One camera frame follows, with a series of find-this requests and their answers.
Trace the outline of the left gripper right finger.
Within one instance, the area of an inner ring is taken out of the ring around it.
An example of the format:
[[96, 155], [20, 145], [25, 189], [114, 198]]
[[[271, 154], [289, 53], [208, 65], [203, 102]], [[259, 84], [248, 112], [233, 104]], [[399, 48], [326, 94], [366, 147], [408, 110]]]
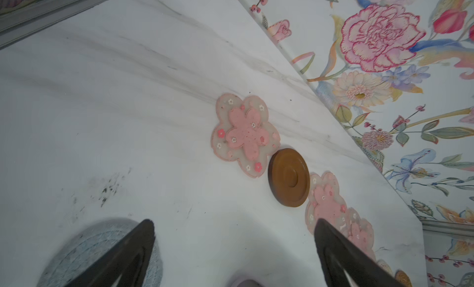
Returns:
[[348, 277], [359, 287], [400, 287], [402, 285], [327, 220], [317, 221], [314, 240], [327, 286], [349, 287], [351, 284]]

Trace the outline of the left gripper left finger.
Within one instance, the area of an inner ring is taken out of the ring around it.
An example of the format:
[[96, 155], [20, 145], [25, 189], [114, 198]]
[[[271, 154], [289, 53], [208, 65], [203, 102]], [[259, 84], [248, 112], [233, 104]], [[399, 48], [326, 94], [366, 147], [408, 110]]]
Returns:
[[141, 287], [153, 253], [154, 223], [145, 219], [68, 287]]

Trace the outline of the pink flower coaster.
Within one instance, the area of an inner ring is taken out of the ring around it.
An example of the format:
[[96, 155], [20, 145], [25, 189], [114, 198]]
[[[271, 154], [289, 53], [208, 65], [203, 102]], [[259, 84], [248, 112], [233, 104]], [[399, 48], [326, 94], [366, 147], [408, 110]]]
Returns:
[[339, 183], [331, 172], [322, 176], [312, 173], [305, 221], [308, 231], [313, 235], [319, 219], [325, 219], [343, 235], [348, 234], [348, 210], [345, 200], [339, 193]]
[[251, 178], [261, 177], [280, 148], [280, 135], [269, 122], [269, 110], [258, 96], [241, 99], [223, 94], [216, 102], [218, 125], [211, 136], [214, 154], [238, 162]]
[[361, 218], [354, 208], [349, 208], [346, 212], [346, 221], [348, 224], [348, 240], [356, 247], [376, 261], [373, 251], [374, 247], [374, 229], [372, 224], [364, 218]]

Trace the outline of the grey round knitted coaster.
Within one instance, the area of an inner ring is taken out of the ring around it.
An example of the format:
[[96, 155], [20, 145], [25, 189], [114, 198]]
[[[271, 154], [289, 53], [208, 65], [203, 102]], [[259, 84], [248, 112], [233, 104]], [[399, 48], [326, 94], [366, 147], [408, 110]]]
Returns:
[[76, 234], [45, 267], [37, 285], [64, 287], [91, 267], [125, 238], [139, 222], [127, 218], [106, 219]]

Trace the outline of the woven rattan round coaster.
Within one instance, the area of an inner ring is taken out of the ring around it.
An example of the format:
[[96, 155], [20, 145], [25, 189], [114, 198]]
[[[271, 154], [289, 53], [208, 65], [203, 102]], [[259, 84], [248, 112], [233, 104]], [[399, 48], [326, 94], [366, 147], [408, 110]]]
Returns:
[[403, 287], [412, 287], [412, 282], [406, 272], [398, 270], [395, 274], [395, 279], [397, 282], [402, 284]]

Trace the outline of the brown wooden round coaster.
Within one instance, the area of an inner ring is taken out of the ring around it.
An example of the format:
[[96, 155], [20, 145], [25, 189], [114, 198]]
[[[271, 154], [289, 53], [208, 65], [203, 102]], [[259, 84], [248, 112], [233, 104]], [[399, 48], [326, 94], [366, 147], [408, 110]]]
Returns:
[[286, 207], [301, 206], [309, 195], [309, 169], [306, 161], [294, 149], [281, 149], [272, 156], [268, 180], [275, 199]]

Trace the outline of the white embroidered round coaster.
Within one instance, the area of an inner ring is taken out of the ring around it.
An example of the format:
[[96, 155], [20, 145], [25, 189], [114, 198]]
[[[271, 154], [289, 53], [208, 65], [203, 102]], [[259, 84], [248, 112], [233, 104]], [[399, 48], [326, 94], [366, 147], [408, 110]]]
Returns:
[[386, 273], [388, 273], [391, 277], [394, 276], [394, 273], [391, 269], [391, 267], [388, 265], [387, 262], [384, 260], [380, 259], [376, 262], [380, 268], [382, 268]]

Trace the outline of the right corner aluminium post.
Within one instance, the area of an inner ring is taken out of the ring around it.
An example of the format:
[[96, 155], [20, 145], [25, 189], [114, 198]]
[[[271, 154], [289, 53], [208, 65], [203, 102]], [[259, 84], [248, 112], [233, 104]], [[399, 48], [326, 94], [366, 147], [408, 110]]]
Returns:
[[422, 220], [423, 231], [446, 235], [453, 238], [474, 238], [474, 226], [469, 224], [458, 224], [443, 222], [439, 220]]

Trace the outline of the corner aluminium post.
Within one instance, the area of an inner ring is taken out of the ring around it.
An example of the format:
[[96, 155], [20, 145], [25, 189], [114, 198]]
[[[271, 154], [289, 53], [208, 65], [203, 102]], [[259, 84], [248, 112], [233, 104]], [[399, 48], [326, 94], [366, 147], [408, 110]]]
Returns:
[[446, 235], [453, 238], [474, 238], [474, 226], [469, 224], [458, 224], [443, 222], [439, 220], [422, 220], [423, 231]]
[[1, 49], [107, 0], [1, 0]]

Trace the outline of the left corner aluminium post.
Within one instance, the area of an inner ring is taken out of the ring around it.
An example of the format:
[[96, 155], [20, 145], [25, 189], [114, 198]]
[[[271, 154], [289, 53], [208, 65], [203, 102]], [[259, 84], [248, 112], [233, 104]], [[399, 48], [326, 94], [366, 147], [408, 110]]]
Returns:
[[107, 0], [1, 0], [1, 49]]

